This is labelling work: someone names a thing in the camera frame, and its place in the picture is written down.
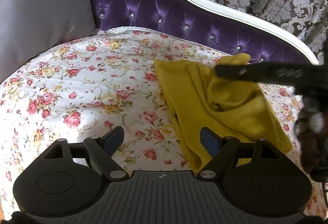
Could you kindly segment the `yellow knitted garment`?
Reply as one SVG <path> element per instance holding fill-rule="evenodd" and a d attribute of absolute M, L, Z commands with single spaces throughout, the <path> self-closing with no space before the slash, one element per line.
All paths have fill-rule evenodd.
<path fill-rule="evenodd" d="M 200 140 L 203 127 L 241 142 L 269 140 L 281 152 L 292 150 L 269 101 L 255 82 L 218 77 L 203 63 L 155 60 L 155 73 L 171 123 L 190 169 L 198 173 L 211 161 Z"/>

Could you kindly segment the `floral quilted bedspread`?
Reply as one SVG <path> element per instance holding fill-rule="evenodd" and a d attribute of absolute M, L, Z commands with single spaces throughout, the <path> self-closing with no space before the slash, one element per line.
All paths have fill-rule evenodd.
<path fill-rule="evenodd" d="M 124 128 L 114 159 L 128 172 L 186 170 L 153 68 L 156 59 L 214 66 L 224 53 L 141 28 L 63 43 L 1 84 L 1 216 L 18 211 L 16 178 L 52 142 L 81 142 Z"/>

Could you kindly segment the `grey satin pillow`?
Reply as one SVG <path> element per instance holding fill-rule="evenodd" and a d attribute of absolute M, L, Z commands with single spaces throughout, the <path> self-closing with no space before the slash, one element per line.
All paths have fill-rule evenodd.
<path fill-rule="evenodd" d="M 1 80 L 47 49 L 95 32 L 90 0 L 1 0 Z"/>

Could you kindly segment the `purple tufted headboard white frame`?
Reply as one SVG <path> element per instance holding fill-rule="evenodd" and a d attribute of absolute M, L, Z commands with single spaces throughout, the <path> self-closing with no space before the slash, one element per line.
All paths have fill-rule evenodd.
<path fill-rule="evenodd" d="M 209 0 L 91 0 L 96 27 L 135 26 L 197 42 L 252 62 L 319 62 L 304 42 L 255 16 Z"/>

